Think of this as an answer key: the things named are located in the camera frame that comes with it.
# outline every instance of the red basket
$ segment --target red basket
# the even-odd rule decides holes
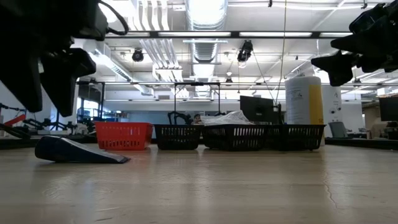
[[[95,130],[100,149],[144,150],[152,140],[149,123],[96,122]]]

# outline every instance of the yellow label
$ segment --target yellow label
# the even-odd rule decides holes
[[[323,105],[321,85],[310,85],[310,121],[311,124],[323,124]]]

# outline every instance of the black monitor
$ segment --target black monitor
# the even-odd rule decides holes
[[[398,121],[398,96],[379,98],[381,121]]]
[[[274,101],[271,99],[241,96],[241,110],[250,121],[275,122]]]

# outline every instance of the person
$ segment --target person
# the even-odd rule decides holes
[[[200,114],[195,114],[193,117],[193,125],[203,125],[203,122],[201,121]]]

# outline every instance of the air duct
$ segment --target air duct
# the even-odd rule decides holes
[[[189,30],[213,31],[223,30],[226,18],[228,0],[185,0],[187,24]],[[209,63],[215,61],[219,44],[191,44],[193,73],[198,78],[211,81],[215,66]],[[208,96],[210,92],[197,90],[198,96]]]

